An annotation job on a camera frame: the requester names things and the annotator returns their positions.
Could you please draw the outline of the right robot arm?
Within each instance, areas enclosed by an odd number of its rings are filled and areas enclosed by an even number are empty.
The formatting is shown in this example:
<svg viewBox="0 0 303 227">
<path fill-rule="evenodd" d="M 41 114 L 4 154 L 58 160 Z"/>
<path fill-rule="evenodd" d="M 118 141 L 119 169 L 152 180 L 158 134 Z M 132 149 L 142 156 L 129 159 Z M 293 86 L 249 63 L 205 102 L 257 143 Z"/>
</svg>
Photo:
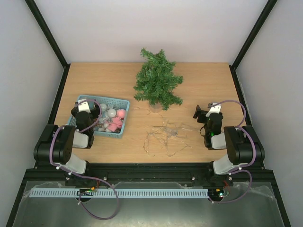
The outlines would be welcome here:
<svg viewBox="0 0 303 227">
<path fill-rule="evenodd" d="M 265 151 L 260 139 L 252 126 L 223 125 L 221 105 L 211 103 L 209 110 L 196 106 L 193 118 L 203 124 L 205 147 L 209 150 L 223 150 L 227 154 L 211 162 L 206 179 L 211 185 L 217 185 L 223 180 L 223 175 L 231 175 L 255 162 L 263 162 Z"/>
</svg>

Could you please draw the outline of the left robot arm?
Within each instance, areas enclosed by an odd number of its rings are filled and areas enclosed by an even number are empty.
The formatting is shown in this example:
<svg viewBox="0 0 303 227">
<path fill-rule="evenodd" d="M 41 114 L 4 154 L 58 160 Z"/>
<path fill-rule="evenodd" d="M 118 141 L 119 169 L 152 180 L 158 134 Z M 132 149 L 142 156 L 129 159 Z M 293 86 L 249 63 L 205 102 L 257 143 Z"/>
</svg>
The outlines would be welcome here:
<svg viewBox="0 0 303 227">
<path fill-rule="evenodd" d="M 102 111 L 98 107 L 92 110 L 79 111 L 72 109 L 76 125 L 48 124 L 45 126 L 33 152 L 35 161 L 46 162 L 62 169 L 69 175 L 84 175 L 89 167 L 85 161 L 75 154 L 73 148 L 90 149 L 94 142 L 93 123 L 101 115 Z"/>
</svg>

